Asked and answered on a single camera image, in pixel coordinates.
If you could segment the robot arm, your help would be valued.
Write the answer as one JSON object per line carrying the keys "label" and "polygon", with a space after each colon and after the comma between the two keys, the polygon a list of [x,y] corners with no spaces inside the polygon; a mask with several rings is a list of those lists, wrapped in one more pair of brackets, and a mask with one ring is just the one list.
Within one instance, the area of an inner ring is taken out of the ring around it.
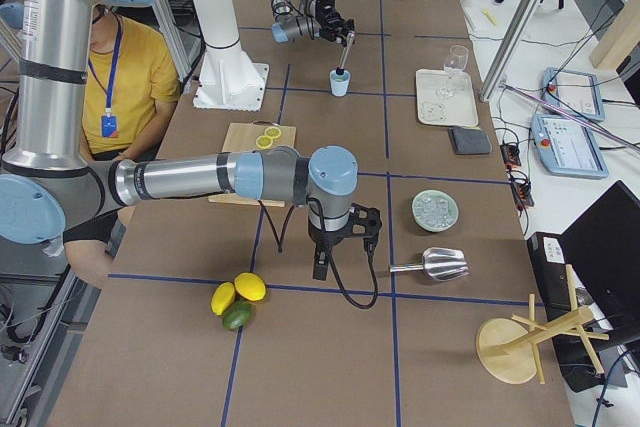
{"label": "robot arm", "polygon": [[163,36],[114,10],[152,0],[25,0],[15,145],[1,161],[1,233],[60,238],[99,287],[112,258],[108,218],[141,201],[237,193],[308,209],[316,264],[351,231],[357,163],[329,146],[162,161],[152,158],[180,97]]}
{"label": "robot arm", "polygon": [[277,43],[287,43],[299,37],[323,38],[344,48],[355,38],[353,19],[345,19],[336,8],[336,0],[270,0],[274,18],[272,35]]}

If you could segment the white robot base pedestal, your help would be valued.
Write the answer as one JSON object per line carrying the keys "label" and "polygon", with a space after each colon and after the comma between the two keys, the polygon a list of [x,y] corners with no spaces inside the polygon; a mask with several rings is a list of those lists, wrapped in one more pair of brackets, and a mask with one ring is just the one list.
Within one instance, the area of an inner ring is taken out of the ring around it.
{"label": "white robot base pedestal", "polygon": [[193,0],[206,50],[194,106],[256,112],[261,108],[269,66],[243,50],[232,0]]}

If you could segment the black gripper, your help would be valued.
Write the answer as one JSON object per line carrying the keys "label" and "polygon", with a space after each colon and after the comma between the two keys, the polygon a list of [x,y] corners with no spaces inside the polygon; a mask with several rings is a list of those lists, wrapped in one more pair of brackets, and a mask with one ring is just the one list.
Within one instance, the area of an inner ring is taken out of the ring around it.
{"label": "black gripper", "polygon": [[319,35],[327,41],[351,44],[355,39],[355,22],[341,16],[335,1],[315,0],[314,18],[319,25]]}
{"label": "black gripper", "polygon": [[344,226],[336,231],[322,231],[309,221],[308,234],[315,243],[312,277],[314,280],[325,280],[330,267],[329,250],[349,236],[350,228]]}

